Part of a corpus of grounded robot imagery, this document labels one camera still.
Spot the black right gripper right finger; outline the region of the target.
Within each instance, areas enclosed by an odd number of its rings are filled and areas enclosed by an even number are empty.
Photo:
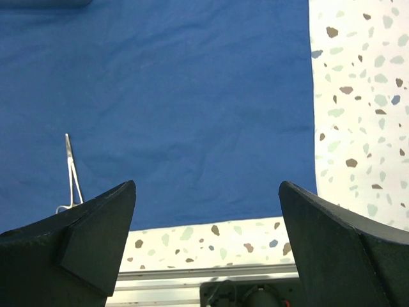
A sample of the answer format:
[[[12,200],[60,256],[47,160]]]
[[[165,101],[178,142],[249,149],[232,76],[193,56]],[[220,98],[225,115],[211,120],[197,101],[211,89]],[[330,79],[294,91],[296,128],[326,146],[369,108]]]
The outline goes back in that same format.
[[[408,306],[408,232],[291,183],[282,214],[308,306]]]

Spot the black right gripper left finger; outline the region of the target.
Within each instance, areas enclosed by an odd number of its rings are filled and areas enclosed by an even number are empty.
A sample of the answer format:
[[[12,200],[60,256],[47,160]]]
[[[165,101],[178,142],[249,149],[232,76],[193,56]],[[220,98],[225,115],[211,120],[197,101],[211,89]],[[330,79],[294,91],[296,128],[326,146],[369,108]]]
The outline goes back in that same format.
[[[1,234],[1,306],[105,306],[136,200],[129,180],[41,221]]]

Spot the steel hemostat clamp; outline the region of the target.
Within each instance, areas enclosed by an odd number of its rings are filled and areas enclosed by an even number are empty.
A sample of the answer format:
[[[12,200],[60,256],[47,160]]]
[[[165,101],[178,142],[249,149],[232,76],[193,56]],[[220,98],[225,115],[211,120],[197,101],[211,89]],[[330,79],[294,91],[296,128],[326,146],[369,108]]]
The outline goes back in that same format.
[[[71,209],[72,207],[78,206],[84,203],[82,197],[81,187],[79,185],[79,180],[77,176],[77,170],[75,166],[73,151],[72,151],[72,144],[70,141],[70,136],[68,133],[65,134],[65,146],[66,146],[66,156],[67,156],[67,165],[68,165],[68,181],[70,186],[70,204],[69,205],[60,205],[56,209],[56,213],[60,213],[61,211]],[[74,189],[77,190],[77,195],[79,202],[75,202],[75,193]]]

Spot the blue surgical cloth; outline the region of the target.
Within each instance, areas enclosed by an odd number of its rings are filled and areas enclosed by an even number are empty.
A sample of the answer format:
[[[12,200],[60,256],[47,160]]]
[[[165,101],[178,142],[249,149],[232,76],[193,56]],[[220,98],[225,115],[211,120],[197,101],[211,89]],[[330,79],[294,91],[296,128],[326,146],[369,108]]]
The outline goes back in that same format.
[[[137,186],[135,230],[279,216],[316,190],[307,1],[1,12],[1,230]]]

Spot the stainless steel tray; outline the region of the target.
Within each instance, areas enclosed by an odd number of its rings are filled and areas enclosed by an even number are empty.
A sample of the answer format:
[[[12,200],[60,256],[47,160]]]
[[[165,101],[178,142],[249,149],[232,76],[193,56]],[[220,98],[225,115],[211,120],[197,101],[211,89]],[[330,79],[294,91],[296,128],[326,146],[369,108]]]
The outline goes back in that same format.
[[[0,0],[1,9],[71,9],[83,8],[92,0]]]

